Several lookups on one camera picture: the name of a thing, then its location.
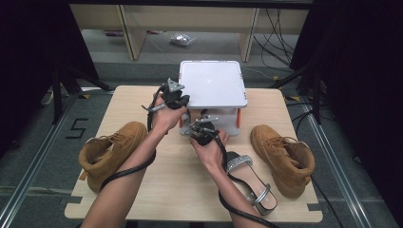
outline container lid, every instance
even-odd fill
[[[236,61],[183,61],[179,84],[189,95],[187,108],[246,107],[245,86]]]

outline forearm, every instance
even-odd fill
[[[148,161],[163,136],[164,131],[151,130],[118,172]],[[144,174],[145,169],[108,183],[89,209],[82,227],[120,227],[136,199]]]
[[[252,207],[237,186],[227,177],[222,168],[207,168],[207,170],[213,181],[219,187],[222,197],[228,204],[242,212],[259,217],[258,212]],[[235,227],[265,227],[248,218],[241,217],[232,212],[229,213]]]

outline orange component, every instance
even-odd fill
[[[238,108],[238,114],[237,114],[237,128],[240,128],[240,108]]]

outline boot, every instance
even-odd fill
[[[104,180],[122,166],[146,134],[144,124],[130,122],[111,136],[89,139],[78,158],[78,162],[85,170],[80,180],[87,178],[89,188],[99,193]]]
[[[279,192],[287,198],[298,198],[305,191],[315,169],[315,158],[305,142],[281,137],[268,125],[252,129],[251,144],[272,171]]]

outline sandal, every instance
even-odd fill
[[[227,152],[228,177],[237,182],[246,184],[252,191],[252,206],[256,206],[262,216],[270,214],[278,202],[270,191],[270,184],[264,184],[252,168],[252,159],[247,155],[240,156],[234,151]]]

